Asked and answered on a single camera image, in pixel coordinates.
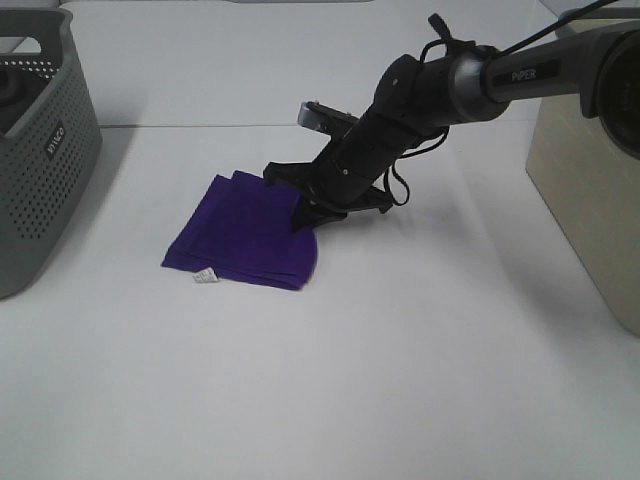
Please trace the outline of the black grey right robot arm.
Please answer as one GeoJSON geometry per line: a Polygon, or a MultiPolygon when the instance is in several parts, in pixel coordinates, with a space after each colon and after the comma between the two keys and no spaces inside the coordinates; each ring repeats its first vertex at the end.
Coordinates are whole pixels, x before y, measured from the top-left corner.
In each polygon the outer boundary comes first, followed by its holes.
{"type": "Polygon", "coordinates": [[[309,163],[273,162],[263,173],[266,183],[298,192],[294,229],[389,210],[399,159],[439,147],[452,126],[496,119],[516,100],[575,94],[583,116],[599,119],[622,152],[638,155],[637,21],[514,51],[453,38],[438,16],[431,24],[445,54],[396,59],[362,116],[316,102],[302,106],[301,124],[327,134],[329,143],[309,163]]]}

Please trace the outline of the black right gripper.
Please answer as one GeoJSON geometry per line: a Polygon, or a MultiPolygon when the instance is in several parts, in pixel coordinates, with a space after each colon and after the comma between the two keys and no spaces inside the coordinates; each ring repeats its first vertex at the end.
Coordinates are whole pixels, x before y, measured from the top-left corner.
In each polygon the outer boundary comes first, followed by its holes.
{"type": "Polygon", "coordinates": [[[263,178],[299,193],[291,217],[291,229],[298,232],[342,221],[353,211],[390,209],[390,196],[372,184],[399,156],[400,124],[367,112],[344,136],[330,136],[312,162],[271,162],[263,178]]]}

